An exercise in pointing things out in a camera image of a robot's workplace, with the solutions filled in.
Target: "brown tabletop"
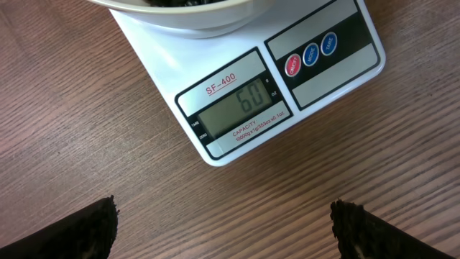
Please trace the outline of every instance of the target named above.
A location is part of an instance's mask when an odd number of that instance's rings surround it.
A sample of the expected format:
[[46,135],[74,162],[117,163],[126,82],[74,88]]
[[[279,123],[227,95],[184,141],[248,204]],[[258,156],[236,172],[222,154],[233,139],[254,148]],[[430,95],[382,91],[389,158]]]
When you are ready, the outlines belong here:
[[113,194],[112,258],[339,258],[342,198],[460,257],[460,1],[367,4],[382,74],[212,168],[107,9],[0,0],[0,247]]

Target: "tare button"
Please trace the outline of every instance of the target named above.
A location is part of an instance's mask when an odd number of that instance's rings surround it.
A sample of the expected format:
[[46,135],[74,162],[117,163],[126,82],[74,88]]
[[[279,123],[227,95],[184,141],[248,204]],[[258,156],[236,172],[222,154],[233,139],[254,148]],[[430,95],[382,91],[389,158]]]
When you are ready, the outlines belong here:
[[324,36],[321,42],[321,52],[325,56],[332,55],[337,48],[337,35],[333,32],[329,32]]
[[286,61],[285,72],[289,77],[296,76],[302,68],[302,60],[299,54],[292,54]]
[[303,63],[311,67],[316,64],[319,58],[319,47],[316,43],[310,43],[303,52]]

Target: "wooden table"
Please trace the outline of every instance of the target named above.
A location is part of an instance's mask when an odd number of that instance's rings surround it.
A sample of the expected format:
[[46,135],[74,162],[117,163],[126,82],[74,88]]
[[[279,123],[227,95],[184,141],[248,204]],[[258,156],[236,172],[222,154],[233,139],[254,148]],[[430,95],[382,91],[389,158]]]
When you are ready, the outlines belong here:
[[106,9],[0,0],[0,246],[113,194],[112,258],[339,258],[342,198],[460,257],[460,1],[367,4],[383,73],[212,168]]

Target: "white bowl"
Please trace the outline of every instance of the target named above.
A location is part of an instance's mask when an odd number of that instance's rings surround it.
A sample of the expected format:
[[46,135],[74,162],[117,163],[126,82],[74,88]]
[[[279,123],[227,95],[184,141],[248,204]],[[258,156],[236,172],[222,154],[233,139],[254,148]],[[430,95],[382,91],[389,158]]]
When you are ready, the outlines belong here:
[[240,27],[267,11],[275,2],[275,0],[225,0],[199,6],[151,7],[143,0],[89,1],[160,27],[194,30]]

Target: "scale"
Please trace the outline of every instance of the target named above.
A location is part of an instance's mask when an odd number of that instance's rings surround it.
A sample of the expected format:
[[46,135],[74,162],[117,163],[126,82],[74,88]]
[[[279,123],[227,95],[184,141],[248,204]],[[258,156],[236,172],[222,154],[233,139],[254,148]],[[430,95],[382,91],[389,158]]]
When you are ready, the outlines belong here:
[[222,166],[382,71],[363,0],[282,0],[244,27],[194,40],[111,11],[173,114]]

